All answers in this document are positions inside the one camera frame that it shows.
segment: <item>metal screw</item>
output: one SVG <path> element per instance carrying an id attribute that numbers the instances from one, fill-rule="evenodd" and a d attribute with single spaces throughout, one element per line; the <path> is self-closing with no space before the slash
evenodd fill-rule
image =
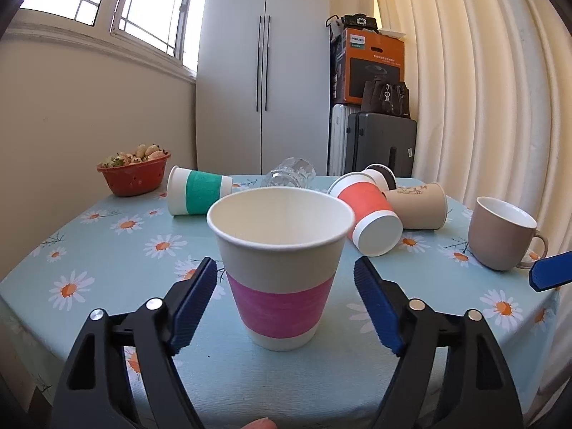
<path id="1" fill-rule="evenodd" d="M 425 303 L 420 299 L 413 299 L 409 302 L 409 307 L 415 311 L 422 311 L 425 309 Z"/>
<path id="2" fill-rule="evenodd" d="M 159 309 L 159 308 L 161 308 L 162 304 L 163 304 L 163 301 L 161 299 L 151 299 L 151 300 L 147 300 L 147 303 L 145 303 L 145 306 L 147 307 L 147 309 Z"/>
<path id="3" fill-rule="evenodd" d="M 104 317 L 104 311 L 99 308 L 95 309 L 89 314 L 89 317 L 92 319 L 92 321 L 98 321 Z"/>
<path id="4" fill-rule="evenodd" d="M 480 313 L 480 311 L 477 311 L 476 309 L 470 309 L 467 316 L 473 321 L 480 321 L 483 318 L 483 315 Z"/>

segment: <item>orange box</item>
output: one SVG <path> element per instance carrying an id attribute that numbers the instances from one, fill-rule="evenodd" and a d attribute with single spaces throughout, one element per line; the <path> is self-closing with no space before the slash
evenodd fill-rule
<path id="1" fill-rule="evenodd" d="M 388 84 L 403 81 L 405 44 L 401 40 L 366 30 L 345 29 L 336 42 L 334 56 L 334 103 L 361 104 L 367 80 L 381 79 Z"/>

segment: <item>window sill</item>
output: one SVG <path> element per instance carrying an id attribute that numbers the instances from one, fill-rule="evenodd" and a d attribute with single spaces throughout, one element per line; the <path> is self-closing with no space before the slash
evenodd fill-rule
<path id="1" fill-rule="evenodd" d="M 145 42 L 121 34 L 102 33 L 95 27 L 61 16 L 20 9 L 2 39 L 41 40 L 97 51 L 194 83 L 196 72 Z"/>

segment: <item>wall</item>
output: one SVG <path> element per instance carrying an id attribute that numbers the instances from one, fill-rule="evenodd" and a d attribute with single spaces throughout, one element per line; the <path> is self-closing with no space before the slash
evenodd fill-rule
<path id="1" fill-rule="evenodd" d="M 0 280 L 45 238 L 110 193 L 95 166 L 158 143 L 195 167 L 194 83 L 93 51 L 0 40 Z M 0 373 L 25 405 L 30 380 L 0 325 Z"/>

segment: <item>fruit basket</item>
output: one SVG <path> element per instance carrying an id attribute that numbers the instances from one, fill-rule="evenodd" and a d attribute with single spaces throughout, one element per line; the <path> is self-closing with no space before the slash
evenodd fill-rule
<path id="1" fill-rule="evenodd" d="M 104 175 L 114 195 L 134 197 L 151 192 L 161 185 L 170 157 L 171 153 L 166 152 L 161 158 L 116 167 L 105 167 L 100 163 L 97 171 Z"/>

